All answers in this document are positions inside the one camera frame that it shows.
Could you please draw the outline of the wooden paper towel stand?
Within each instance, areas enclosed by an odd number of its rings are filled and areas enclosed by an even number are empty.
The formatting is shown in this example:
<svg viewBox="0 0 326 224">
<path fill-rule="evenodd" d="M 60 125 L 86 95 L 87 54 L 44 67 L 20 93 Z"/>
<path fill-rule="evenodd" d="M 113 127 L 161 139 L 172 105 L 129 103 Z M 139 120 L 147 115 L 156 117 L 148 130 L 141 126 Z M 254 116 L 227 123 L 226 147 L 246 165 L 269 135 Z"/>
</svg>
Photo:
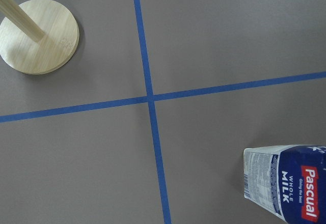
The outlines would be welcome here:
<svg viewBox="0 0 326 224">
<path fill-rule="evenodd" d="M 18 5 L 1 0 L 1 58 L 13 69 L 32 75 L 53 72 L 74 55 L 79 27 L 71 11 L 53 0 Z"/>
</svg>

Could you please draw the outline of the blue white milk carton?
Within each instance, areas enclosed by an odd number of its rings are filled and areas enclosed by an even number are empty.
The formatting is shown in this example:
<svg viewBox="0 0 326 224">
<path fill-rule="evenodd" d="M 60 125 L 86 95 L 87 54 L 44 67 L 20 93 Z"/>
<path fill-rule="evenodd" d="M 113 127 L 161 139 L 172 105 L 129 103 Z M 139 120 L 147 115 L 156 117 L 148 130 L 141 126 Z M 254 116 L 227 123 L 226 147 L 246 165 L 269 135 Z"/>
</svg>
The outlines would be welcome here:
<svg viewBox="0 0 326 224">
<path fill-rule="evenodd" d="M 287 223 L 325 223 L 325 147 L 246 148 L 244 197 Z"/>
</svg>

